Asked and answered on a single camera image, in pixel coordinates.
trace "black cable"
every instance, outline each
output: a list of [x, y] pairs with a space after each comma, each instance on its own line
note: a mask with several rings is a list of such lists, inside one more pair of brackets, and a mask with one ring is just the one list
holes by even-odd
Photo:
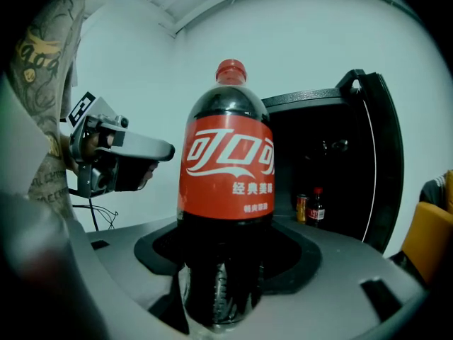
[[91, 202], [91, 199], [88, 199], [88, 202], [90, 203], [90, 210], [91, 216], [93, 217], [94, 227], [96, 228], [96, 231], [99, 232], [98, 223], [96, 222], [96, 216], [94, 215], [93, 203]]
[[119, 213], [117, 211], [112, 212], [107, 208], [101, 207], [100, 205], [90, 206], [87, 204], [83, 204], [83, 205], [72, 205], [72, 206], [73, 206], [73, 208], [83, 208], [83, 209], [93, 208], [94, 210], [97, 210], [99, 212], [99, 214], [101, 214], [103, 216], [103, 218], [105, 219], [105, 221], [109, 224], [108, 229], [115, 229], [113, 222], [115, 221], [116, 217], [119, 215]]

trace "person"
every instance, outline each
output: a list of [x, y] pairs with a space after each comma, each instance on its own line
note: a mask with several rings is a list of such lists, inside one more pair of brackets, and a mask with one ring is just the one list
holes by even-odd
[[[31, 200], [40, 200], [64, 219], [76, 219], [72, 210], [66, 170], [77, 173], [69, 153], [69, 137], [59, 132], [59, 121], [70, 108], [71, 78], [84, 21], [85, 0], [50, 0], [33, 19], [17, 42], [6, 68], [6, 78], [23, 107], [46, 135], [50, 150], [28, 191]], [[108, 138], [112, 144], [113, 136]], [[86, 159], [94, 155], [98, 136], [84, 138]], [[149, 167], [141, 187], [152, 177]]]

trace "chinese characters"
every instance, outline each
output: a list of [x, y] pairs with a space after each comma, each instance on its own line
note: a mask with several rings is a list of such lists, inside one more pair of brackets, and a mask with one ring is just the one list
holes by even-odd
[[272, 193], [272, 183], [248, 183], [247, 190], [245, 183], [239, 183], [235, 181], [233, 183], [233, 194], [244, 196], [244, 195], [260, 195]]
[[267, 210], [267, 209], [268, 209], [268, 204], [267, 203], [245, 205], [243, 207], [243, 211], [245, 213], [260, 212], [261, 210]]

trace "white wall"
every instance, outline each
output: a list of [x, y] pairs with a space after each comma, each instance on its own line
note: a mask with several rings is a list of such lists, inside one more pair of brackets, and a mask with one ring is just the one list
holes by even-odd
[[354, 68], [387, 82], [401, 125], [404, 187], [386, 255], [396, 253], [423, 184], [453, 165], [453, 85], [423, 28], [379, 0], [236, 0], [188, 28], [184, 85], [197, 98], [220, 61], [241, 60], [261, 98], [333, 87]]
[[[72, 105], [90, 91], [129, 118], [131, 131], [176, 142], [183, 132], [166, 129], [171, 122], [175, 40], [149, 19], [145, 3], [140, 2], [112, 0], [85, 23]], [[116, 227], [170, 217], [176, 212], [178, 172], [178, 160], [162, 163], [143, 190], [109, 193], [94, 198], [93, 204], [118, 211]], [[76, 188], [73, 174], [69, 186]], [[88, 202], [71, 198], [74, 204]], [[85, 230], [94, 230], [89, 210], [76, 209], [76, 214]], [[100, 229], [107, 229], [107, 222], [96, 216]]]
[[81, 43], [74, 100], [86, 90], [102, 95], [130, 119], [131, 130], [168, 140], [177, 150], [142, 192], [96, 199], [120, 212], [118, 226], [174, 215], [187, 114], [213, 85], [219, 62], [230, 57], [246, 65], [249, 87], [262, 98], [329, 88], [353, 68], [383, 74], [405, 157], [401, 209], [386, 255], [399, 250], [422, 185], [453, 163], [449, 72], [423, 28], [382, 1], [236, 0], [176, 40], [135, 1], [103, 9]]

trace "black slot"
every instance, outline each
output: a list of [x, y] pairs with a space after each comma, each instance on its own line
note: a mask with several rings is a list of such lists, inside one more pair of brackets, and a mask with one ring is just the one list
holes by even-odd
[[360, 285], [382, 322], [401, 309], [401, 303], [381, 279], [368, 280]]
[[106, 246], [110, 246], [109, 243], [107, 243], [106, 241], [103, 241], [102, 239], [99, 240], [99, 241], [94, 241], [94, 242], [91, 242], [91, 246], [93, 247], [93, 249], [96, 251], [98, 249], [101, 249], [101, 248], [104, 248]]

